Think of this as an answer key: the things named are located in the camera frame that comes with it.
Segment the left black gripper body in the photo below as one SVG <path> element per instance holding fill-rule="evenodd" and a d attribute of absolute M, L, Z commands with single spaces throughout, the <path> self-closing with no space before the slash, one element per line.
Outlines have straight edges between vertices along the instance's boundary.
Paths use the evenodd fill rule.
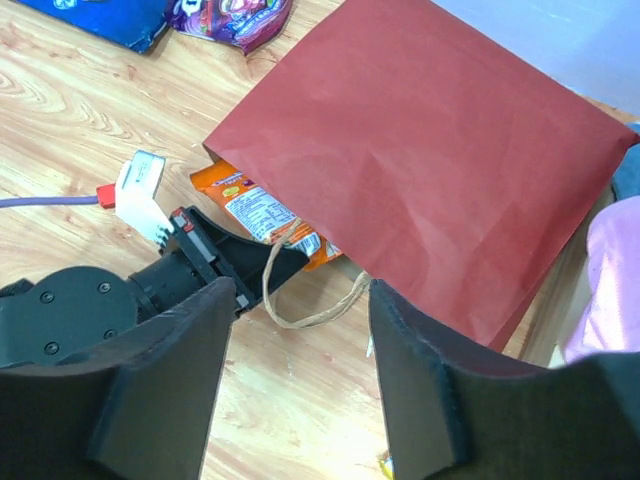
<path fill-rule="evenodd" d="M 138 318 L 148 320 L 165 312 L 220 277 L 235 282 L 235 315 L 247 312 L 250 291 L 241 276 L 240 256 L 250 242 L 195 206 L 177 208 L 169 223 L 173 230 L 162 237 L 159 258 L 127 279 Z"/>

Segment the red brown paper bag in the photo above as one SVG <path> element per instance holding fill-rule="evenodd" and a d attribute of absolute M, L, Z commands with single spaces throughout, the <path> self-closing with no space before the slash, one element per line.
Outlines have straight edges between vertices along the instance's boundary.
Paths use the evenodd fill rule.
<path fill-rule="evenodd" d="M 639 141 L 429 1 L 347 1 L 206 148 L 424 313 L 501 350 Z"/>

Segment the orange Fox's candy packet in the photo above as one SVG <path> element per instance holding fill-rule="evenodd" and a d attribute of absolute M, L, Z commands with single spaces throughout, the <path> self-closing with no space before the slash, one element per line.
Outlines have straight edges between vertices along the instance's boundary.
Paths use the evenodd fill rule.
<path fill-rule="evenodd" d="M 254 240 L 271 245 L 296 220 L 296 215 L 244 173 L 224 160 L 190 176 L 196 190 L 213 200 Z M 306 223 L 301 223 L 286 246 L 309 258 L 307 271 L 343 252 Z"/>

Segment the purple snack packet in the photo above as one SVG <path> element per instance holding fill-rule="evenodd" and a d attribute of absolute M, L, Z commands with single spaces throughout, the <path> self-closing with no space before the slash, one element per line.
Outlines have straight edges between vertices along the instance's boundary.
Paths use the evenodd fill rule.
<path fill-rule="evenodd" d="M 174 30 L 248 55 L 280 33 L 292 6 L 290 0 L 169 1 L 165 18 Z"/>

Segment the yellow snack packet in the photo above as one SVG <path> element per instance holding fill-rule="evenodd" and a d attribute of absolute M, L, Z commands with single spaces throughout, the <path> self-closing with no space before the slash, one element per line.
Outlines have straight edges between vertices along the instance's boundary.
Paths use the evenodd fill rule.
<path fill-rule="evenodd" d="M 394 480 L 393 460 L 389 452 L 384 452 L 377 459 L 381 473 L 387 480 Z"/>

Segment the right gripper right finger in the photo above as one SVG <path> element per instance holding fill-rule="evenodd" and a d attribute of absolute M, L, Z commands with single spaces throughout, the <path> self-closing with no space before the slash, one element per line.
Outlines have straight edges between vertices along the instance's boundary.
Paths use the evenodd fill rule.
<path fill-rule="evenodd" d="M 369 317 L 398 479 L 635 479 L 639 357 L 558 369 L 475 343 L 382 281 Z"/>

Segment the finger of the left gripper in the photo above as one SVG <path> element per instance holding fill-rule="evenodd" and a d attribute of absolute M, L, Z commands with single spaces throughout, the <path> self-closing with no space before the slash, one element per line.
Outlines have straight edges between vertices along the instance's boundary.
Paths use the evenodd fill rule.
<path fill-rule="evenodd" d="M 212 253 L 213 270 L 230 277 L 236 285 L 237 306 L 258 306 L 263 298 L 263 273 L 272 247 L 240 237 L 206 217 L 197 207 L 189 208 L 189 217 L 203 244 Z M 274 293 L 309 263 L 299 250 L 282 248 L 274 258 L 267 281 L 267 293 Z"/>

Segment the blue Doritos chip bag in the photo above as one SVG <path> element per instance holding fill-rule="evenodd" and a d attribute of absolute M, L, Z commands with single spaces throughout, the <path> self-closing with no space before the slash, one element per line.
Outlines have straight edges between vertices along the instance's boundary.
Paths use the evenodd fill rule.
<path fill-rule="evenodd" d="M 145 53 L 167 27 L 169 1 L 25 0 L 21 4 L 136 53 Z"/>

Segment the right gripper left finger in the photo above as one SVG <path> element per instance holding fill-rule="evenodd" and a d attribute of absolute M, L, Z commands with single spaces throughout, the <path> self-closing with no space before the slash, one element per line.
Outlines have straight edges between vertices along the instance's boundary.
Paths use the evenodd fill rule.
<path fill-rule="evenodd" d="M 5 479 L 196 479 L 234 319 L 221 278 L 55 366 L 1 372 Z"/>

